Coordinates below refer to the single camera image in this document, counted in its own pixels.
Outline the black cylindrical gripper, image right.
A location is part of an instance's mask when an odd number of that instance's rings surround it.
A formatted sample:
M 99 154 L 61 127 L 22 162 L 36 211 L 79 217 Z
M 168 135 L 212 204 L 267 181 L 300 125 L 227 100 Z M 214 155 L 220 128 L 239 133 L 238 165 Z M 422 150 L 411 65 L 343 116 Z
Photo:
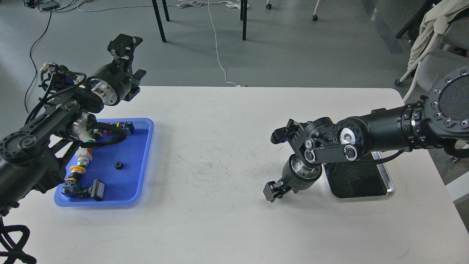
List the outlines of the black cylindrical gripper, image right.
M 265 199 L 273 203 L 285 194 L 309 189 L 321 176 L 321 165 L 306 166 L 295 154 L 292 154 L 282 169 L 282 181 L 270 181 L 265 184 Z

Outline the black robot arm, image right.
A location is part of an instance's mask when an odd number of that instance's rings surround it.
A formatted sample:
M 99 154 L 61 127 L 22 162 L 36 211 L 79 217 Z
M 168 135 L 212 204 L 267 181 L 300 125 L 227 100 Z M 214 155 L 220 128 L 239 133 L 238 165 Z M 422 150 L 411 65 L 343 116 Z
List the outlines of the black robot arm, image right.
M 377 165 L 414 149 L 443 149 L 456 158 L 467 158 L 468 68 L 444 75 L 417 102 L 390 110 L 372 110 L 333 123 L 328 117 L 297 122 L 290 119 L 271 136 L 273 144 L 288 142 L 293 154 L 282 177 L 266 183 L 263 194 L 274 202 L 286 193 L 310 188 L 328 164 Z

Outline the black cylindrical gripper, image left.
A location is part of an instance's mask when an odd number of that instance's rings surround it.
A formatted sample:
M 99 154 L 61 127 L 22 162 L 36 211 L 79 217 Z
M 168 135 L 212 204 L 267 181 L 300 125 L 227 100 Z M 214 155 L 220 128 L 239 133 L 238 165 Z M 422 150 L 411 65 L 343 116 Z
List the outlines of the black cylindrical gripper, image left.
M 137 70 L 131 77 L 134 50 L 141 44 L 141 37 L 119 34 L 110 41 L 107 50 L 113 62 L 99 68 L 87 82 L 92 92 L 99 95 L 105 105 L 115 106 L 120 101 L 131 101 L 140 91 L 140 83 L 147 71 Z

